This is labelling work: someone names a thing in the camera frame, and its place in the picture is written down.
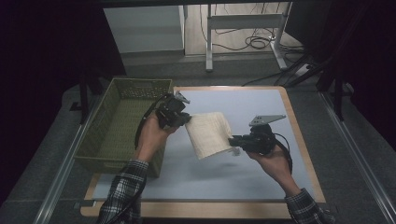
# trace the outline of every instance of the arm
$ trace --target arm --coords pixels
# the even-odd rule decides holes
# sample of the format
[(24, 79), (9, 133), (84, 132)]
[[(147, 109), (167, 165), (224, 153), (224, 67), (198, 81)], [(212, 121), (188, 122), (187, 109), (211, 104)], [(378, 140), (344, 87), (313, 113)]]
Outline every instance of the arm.
[[(125, 207), (128, 207), (134, 197), (137, 197), (136, 193), (140, 189), (143, 190), (149, 162), (155, 152), (165, 144), (167, 137), (175, 131), (175, 128), (161, 129), (155, 115), (147, 118), (134, 157), (113, 179), (96, 223), (108, 223)], [(125, 215), (114, 223), (122, 223), (122, 221), (126, 223), (140, 222), (140, 196), (136, 198), (131, 207), (128, 207)]]
[(259, 163), (265, 173), (271, 176), (285, 191), (285, 201), (291, 218), (301, 224), (335, 223), (335, 218), (328, 211), (318, 207), (305, 189), (300, 189), (291, 176), (288, 162), (283, 151), (276, 146), (271, 155), (247, 152), (249, 157)]

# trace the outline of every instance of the metal rail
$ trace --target metal rail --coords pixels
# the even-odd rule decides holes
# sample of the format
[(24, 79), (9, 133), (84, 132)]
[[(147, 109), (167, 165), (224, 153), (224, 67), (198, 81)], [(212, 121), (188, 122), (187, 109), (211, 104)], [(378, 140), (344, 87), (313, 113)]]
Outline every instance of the metal rail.
[(86, 128), (88, 127), (88, 123), (91, 119), (92, 112), (98, 106), (100, 102), (99, 96), (93, 96), (91, 100), (91, 112), (87, 117), (85, 124), (79, 126), (78, 131), (76, 133), (75, 138), (67, 150), (67, 153), (64, 157), (64, 161), (62, 162), (58, 173), (52, 181), (51, 186), (49, 187), (49, 191), (41, 204), (38, 213), (35, 217), (34, 224), (46, 224), (49, 223), (50, 217), (52, 216), (53, 210), (55, 209), (56, 203), (58, 202), (62, 191), (64, 190), (64, 184), (66, 183), (67, 177), (69, 177), (70, 171), (74, 164), (73, 156), (78, 148), (78, 144), (81, 140), (82, 135), (85, 133)]
[(389, 198), (382, 184), (376, 178), (367, 160), (364, 159), (363, 154), (361, 153), (358, 145), (356, 144), (355, 140), (350, 134), (347, 126), (343, 121), (340, 121), (333, 112), (332, 100), (330, 99), (329, 94), (320, 92), (319, 96), (326, 105), (330, 117), (332, 118), (332, 121), (335, 124), (335, 127), (337, 128), (338, 132), (341, 134), (346, 144), (346, 147), (350, 155), (352, 156), (352, 159), (355, 161), (356, 165), (358, 166), (358, 169), (361, 172), (364, 181), (366, 182), (369, 190), (372, 192), (376, 202), (378, 203), (379, 208), (381, 209), (383, 215), (385, 216), (385, 219), (389, 224), (395, 224), (396, 210), (391, 199)]

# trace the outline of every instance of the beige cloth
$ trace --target beige cloth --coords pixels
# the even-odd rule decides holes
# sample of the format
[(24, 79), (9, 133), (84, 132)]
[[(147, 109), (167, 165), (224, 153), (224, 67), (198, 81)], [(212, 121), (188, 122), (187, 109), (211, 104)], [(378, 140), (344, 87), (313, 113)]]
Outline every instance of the beige cloth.
[(228, 142), (230, 125), (220, 112), (191, 115), (186, 129), (198, 159), (233, 149)]

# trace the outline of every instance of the green basket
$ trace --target green basket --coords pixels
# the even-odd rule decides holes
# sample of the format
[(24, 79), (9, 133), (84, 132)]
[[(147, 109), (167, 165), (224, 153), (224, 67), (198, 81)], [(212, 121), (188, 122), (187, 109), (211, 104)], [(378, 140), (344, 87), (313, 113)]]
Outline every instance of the green basket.
[[(134, 136), (144, 113), (172, 91), (171, 79), (114, 77), (81, 139), (76, 161), (94, 173), (119, 172), (134, 155)], [(164, 150), (153, 156), (148, 176), (160, 175)]]

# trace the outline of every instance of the plaid sleeve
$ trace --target plaid sleeve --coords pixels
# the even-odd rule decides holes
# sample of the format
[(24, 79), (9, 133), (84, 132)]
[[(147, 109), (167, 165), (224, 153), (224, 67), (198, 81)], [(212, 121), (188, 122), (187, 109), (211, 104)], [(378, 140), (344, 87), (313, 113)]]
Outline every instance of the plaid sleeve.
[(333, 224), (330, 211), (321, 209), (306, 189), (298, 195), (285, 198), (291, 218), (299, 224)]
[[(145, 161), (129, 161), (114, 177), (105, 203), (102, 205), (97, 224), (107, 223), (118, 214), (142, 187), (149, 164)], [(140, 223), (140, 197), (119, 218), (117, 223)]]

